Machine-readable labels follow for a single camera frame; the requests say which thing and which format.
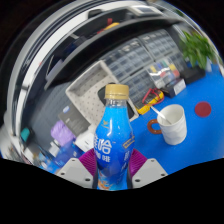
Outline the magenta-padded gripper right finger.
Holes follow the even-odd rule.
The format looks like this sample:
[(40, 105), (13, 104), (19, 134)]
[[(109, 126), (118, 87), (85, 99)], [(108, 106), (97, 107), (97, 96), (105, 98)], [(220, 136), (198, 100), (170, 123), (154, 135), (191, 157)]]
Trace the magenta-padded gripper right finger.
[(167, 176), (155, 158), (147, 159), (134, 149), (128, 165), (128, 188), (136, 189)]

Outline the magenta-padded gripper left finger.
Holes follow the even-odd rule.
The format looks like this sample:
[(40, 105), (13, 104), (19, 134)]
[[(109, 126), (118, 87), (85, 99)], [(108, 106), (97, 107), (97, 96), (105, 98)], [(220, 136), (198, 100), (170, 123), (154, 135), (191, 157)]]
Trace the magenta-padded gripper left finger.
[(71, 158), (57, 175), (78, 186), (97, 188), (97, 162), (94, 150), (85, 152), (79, 158)]

